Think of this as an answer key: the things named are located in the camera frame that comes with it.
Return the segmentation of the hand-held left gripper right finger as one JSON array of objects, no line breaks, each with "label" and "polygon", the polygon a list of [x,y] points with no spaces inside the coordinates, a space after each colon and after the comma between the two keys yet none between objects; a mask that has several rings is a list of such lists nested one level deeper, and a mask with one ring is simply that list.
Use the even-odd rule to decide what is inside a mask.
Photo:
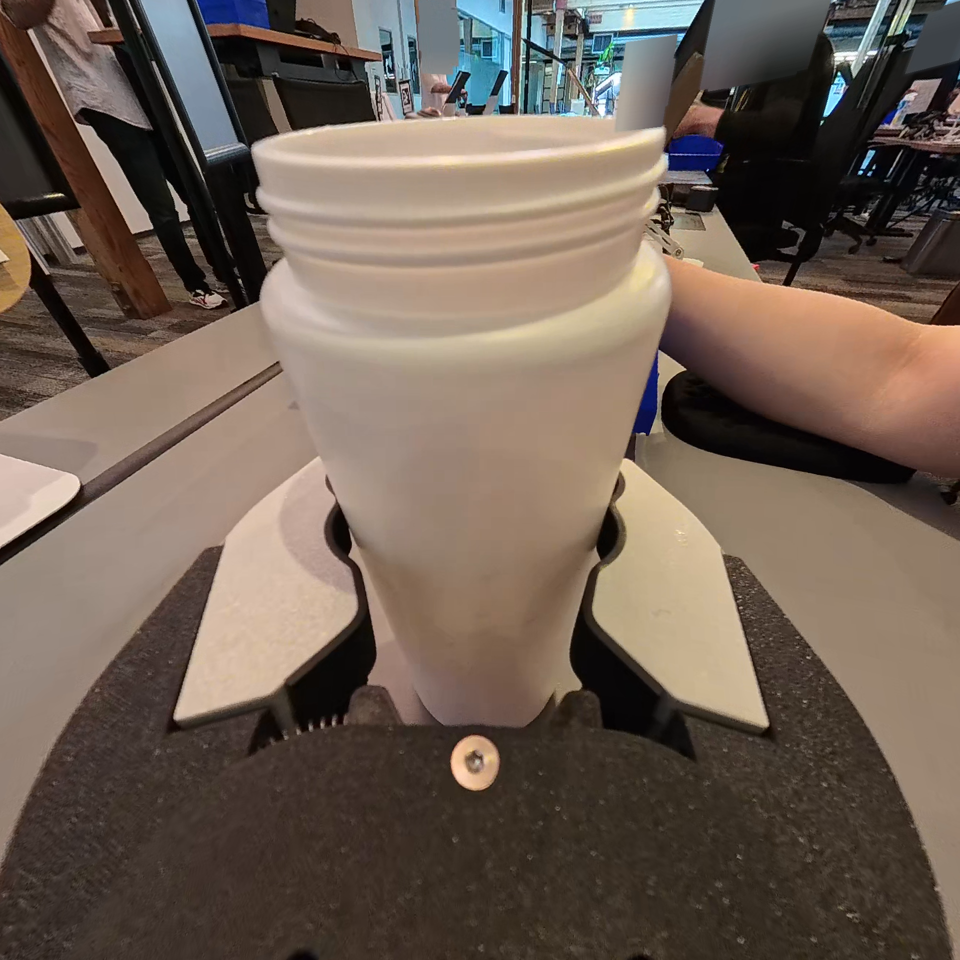
[{"label": "hand-held left gripper right finger", "polygon": [[621,462],[570,642],[604,726],[682,751],[698,719],[764,736],[770,720],[726,570],[706,526]]}]

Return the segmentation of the wooden post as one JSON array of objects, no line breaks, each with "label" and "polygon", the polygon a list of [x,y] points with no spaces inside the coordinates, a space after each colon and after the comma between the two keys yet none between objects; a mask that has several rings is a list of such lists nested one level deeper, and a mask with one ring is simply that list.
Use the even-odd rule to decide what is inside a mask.
[{"label": "wooden post", "polygon": [[172,306],[129,229],[54,78],[29,35],[1,18],[1,46],[33,118],[65,174],[83,246],[126,317],[151,319]]}]

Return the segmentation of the wooden table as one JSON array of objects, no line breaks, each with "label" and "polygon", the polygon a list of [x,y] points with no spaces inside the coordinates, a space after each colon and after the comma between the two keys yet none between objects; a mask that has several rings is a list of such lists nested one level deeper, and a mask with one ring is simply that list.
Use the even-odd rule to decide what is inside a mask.
[{"label": "wooden table", "polygon": [[958,132],[935,131],[932,125],[889,130],[871,138],[872,171],[883,192],[868,219],[869,244],[877,237],[906,236],[901,223],[918,212],[947,203],[958,189]]},{"label": "wooden table", "polygon": [[360,66],[382,66],[382,54],[352,45],[334,44],[311,36],[269,30],[241,23],[217,23],[197,26],[187,22],[161,23],[156,28],[136,26],[136,34],[144,50],[158,66],[164,65],[172,74],[183,68],[190,55],[200,57],[202,62],[217,64],[214,41],[233,41],[251,45],[253,54],[265,47],[268,54],[292,53],[294,55],[330,59],[334,66],[349,61]]}]

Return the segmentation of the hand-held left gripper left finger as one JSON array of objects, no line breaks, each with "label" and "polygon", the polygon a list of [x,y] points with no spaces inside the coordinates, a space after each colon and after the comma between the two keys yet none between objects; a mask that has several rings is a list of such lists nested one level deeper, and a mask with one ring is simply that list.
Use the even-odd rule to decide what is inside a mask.
[{"label": "hand-held left gripper left finger", "polygon": [[345,720],[377,643],[350,527],[315,458],[225,537],[173,722],[264,714],[283,738]]}]

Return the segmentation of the black mesh office chair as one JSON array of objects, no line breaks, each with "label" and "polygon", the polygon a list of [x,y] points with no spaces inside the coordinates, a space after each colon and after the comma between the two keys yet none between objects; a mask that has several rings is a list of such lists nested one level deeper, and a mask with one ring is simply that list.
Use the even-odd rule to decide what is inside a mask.
[{"label": "black mesh office chair", "polygon": [[886,44],[856,103],[861,118],[852,154],[823,228],[824,238],[834,234],[849,238],[851,256],[876,244],[896,208],[895,169],[904,149],[894,145],[895,134],[882,134],[880,128],[913,83],[907,66],[915,45],[904,32]]}]

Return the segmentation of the person's right forearm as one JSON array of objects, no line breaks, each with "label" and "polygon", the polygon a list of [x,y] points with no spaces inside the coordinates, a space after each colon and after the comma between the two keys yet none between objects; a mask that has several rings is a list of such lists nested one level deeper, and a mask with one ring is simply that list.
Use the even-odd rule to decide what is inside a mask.
[{"label": "person's right forearm", "polygon": [[959,476],[959,327],[669,258],[663,351],[777,423]]}]

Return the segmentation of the black framed sign easel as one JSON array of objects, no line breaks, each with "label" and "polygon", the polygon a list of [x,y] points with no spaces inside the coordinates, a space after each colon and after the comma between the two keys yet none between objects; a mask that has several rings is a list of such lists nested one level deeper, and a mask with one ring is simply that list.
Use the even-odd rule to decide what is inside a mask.
[{"label": "black framed sign easel", "polygon": [[268,267],[251,148],[196,2],[111,1],[111,14],[194,216],[236,308],[256,304]]}]

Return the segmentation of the white plastic bottle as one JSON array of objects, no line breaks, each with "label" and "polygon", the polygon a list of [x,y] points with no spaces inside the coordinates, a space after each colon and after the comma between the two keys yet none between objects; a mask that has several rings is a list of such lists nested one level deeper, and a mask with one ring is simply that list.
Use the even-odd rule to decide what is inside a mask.
[{"label": "white plastic bottle", "polygon": [[426,711],[556,689],[661,340],[662,127],[486,116],[252,149],[260,309]]}]

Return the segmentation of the grey metal box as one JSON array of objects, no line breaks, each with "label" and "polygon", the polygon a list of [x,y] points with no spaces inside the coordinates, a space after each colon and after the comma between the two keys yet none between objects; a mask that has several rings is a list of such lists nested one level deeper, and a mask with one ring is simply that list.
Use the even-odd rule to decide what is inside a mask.
[{"label": "grey metal box", "polygon": [[959,279],[959,211],[936,210],[902,258],[911,276]]}]

